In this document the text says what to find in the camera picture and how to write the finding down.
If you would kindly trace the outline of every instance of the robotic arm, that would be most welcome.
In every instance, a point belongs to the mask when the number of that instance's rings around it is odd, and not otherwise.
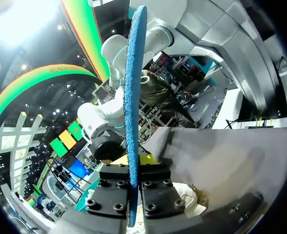
[[[144,67],[157,53],[206,56],[222,66],[259,111],[266,109],[278,84],[264,42],[239,1],[131,0],[130,7],[148,8]],[[109,130],[124,134],[123,96],[128,40],[107,39],[101,49],[110,68],[113,100],[100,106],[85,103],[77,115],[91,141]]]

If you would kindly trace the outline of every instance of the colored panel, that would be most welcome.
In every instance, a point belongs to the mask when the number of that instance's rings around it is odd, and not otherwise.
[[[18,169],[20,167],[23,166],[23,159],[22,160],[19,160],[19,161],[16,161],[14,164],[13,164],[13,169]]]
[[[3,136],[1,140],[1,149],[11,149],[15,145],[16,136]]]
[[[70,64],[54,64],[34,69],[28,73],[23,74],[19,78],[15,79],[10,85],[8,85],[0,94],[0,126],[5,119],[5,110],[7,110],[9,104],[16,99],[25,90],[33,87],[34,85],[52,79],[61,77],[64,75],[82,74],[86,76],[73,76],[74,79],[89,79],[95,83],[100,81],[90,71],[83,67]]]
[[[81,127],[80,125],[74,121],[69,127],[69,132],[75,137],[76,140],[81,140],[83,136],[81,135]]]
[[[101,55],[102,40],[93,8],[87,0],[61,0],[72,30],[101,81],[110,77],[109,66]]]
[[[27,203],[30,205],[30,206],[33,206],[35,204],[35,201],[33,199],[29,199],[27,201]]]
[[[37,182],[37,188],[41,187],[41,185],[42,185],[42,183],[44,181],[44,178],[46,177],[46,175],[48,173],[48,169],[49,169],[48,165],[52,164],[52,162],[53,162],[52,158],[55,158],[56,156],[57,156],[57,154],[53,151],[52,154],[51,154],[51,158],[48,160],[48,163],[45,165],[44,170],[42,170],[42,172],[40,174],[39,180]]]
[[[27,146],[32,135],[21,135],[18,140],[18,147]]]
[[[77,118],[76,120],[77,120],[77,122],[81,125],[80,119],[79,119],[79,118]]]
[[[69,134],[67,130],[65,130],[63,133],[59,135],[59,138],[62,140],[63,144],[68,148],[69,150],[75,146],[76,141],[74,138]]]
[[[16,151],[15,159],[20,159],[25,157],[26,149],[20,149]]]
[[[13,171],[13,177],[17,177],[17,176],[21,175],[21,173],[22,173],[22,168]]]
[[[33,187],[35,189],[35,194],[37,195],[37,197],[39,196],[39,194],[42,194],[42,192],[40,191],[40,189],[35,185],[33,184]]]
[[[67,149],[58,138],[51,141],[50,146],[53,148],[53,150],[59,157],[63,157],[67,153]]]

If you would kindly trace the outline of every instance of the white structure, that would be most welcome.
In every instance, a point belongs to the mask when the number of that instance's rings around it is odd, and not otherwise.
[[[10,182],[11,189],[19,194],[24,193],[24,185],[26,184],[28,168],[32,162],[29,160],[31,156],[35,156],[34,151],[29,149],[38,146],[40,142],[33,140],[36,134],[46,133],[46,129],[39,127],[42,121],[42,115],[37,115],[30,128],[23,128],[26,120],[26,113],[21,112],[15,127],[4,127],[4,123],[0,128],[0,154],[11,152],[10,156]]]

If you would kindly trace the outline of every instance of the black cable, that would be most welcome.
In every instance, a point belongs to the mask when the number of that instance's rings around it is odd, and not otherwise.
[[[224,71],[222,71],[222,67],[219,66],[219,65],[218,65],[218,67],[219,67],[220,71],[222,72],[222,74],[223,74],[226,78],[228,78],[229,80],[231,80],[231,81],[233,82],[233,80],[232,80],[229,76],[227,76],[227,75],[224,73]]]
[[[229,127],[230,129],[232,129],[231,123],[229,122],[229,120],[226,119],[226,122],[227,122],[227,124],[228,124],[228,127]]]
[[[235,122],[237,122],[239,119],[237,118],[236,120],[227,120],[226,121],[230,121],[230,125],[232,126]],[[240,122],[244,122],[244,121],[250,121],[250,119],[244,119],[244,120],[240,120]]]

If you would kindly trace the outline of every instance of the yellow object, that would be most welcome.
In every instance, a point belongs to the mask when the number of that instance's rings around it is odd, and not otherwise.
[[[154,160],[152,155],[144,156],[142,154],[139,154],[139,157],[140,157],[140,165],[146,165],[146,164],[156,165],[156,164],[158,164],[158,162],[156,162]],[[128,157],[127,157],[127,155],[124,155],[123,157],[120,157],[119,159],[117,159],[114,162],[112,162],[111,164],[114,164],[114,165],[119,165],[119,164],[128,165]]]
[[[69,134],[67,130],[65,130],[63,133],[59,135],[59,138],[63,142],[63,144],[68,148],[69,150],[72,149],[72,147],[76,144],[76,141],[74,138]]]
[[[79,118],[77,118],[76,120],[77,120],[77,122],[78,122],[78,123],[80,123],[80,125],[81,125],[80,119],[79,119]]]
[[[259,122],[257,124],[258,127],[260,127],[260,125],[261,125],[261,120],[262,120],[262,117],[259,118]]]

